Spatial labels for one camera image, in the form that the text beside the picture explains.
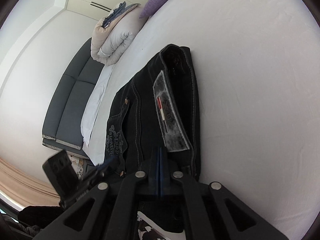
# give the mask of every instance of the rolled comforter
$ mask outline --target rolled comforter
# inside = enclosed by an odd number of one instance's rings
[[[102,18],[92,34],[91,56],[106,66],[115,64],[142,29],[147,18],[139,19],[142,7],[131,5],[103,28]]]

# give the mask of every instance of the blue fabric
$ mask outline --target blue fabric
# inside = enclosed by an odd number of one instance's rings
[[[126,2],[121,3],[119,5],[119,7],[113,11],[112,14],[110,14],[108,17],[106,17],[104,19],[103,24],[102,24],[102,28],[107,27],[109,23],[111,23],[114,19],[118,18],[121,14],[123,14],[124,12],[129,10],[134,5],[138,5],[139,6],[141,4],[140,3],[134,3],[134,4],[128,5],[126,7]]]

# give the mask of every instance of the black jeans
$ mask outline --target black jeans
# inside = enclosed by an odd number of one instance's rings
[[[166,46],[112,102],[105,159],[119,157],[116,173],[124,176],[138,171],[155,146],[166,146],[168,158],[199,179],[199,99],[187,47]]]

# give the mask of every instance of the mattress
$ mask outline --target mattress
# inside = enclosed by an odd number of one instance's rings
[[[300,240],[320,210],[320,28],[302,0],[169,0],[114,66],[85,152],[103,153],[116,92],[169,43],[191,49],[200,181],[219,181]]]

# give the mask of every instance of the folded duvet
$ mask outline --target folded duvet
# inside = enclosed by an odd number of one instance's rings
[[[106,66],[115,64],[148,19],[139,19],[142,9],[141,6],[136,6],[127,12],[116,25],[112,21],[106,28],[102,27],[103,19],[101,19],[96,25],[94,35],[92,36],[92,58]],[[101,29],[105,30],[109,27],[112,27],[109,33],[101,31]]]

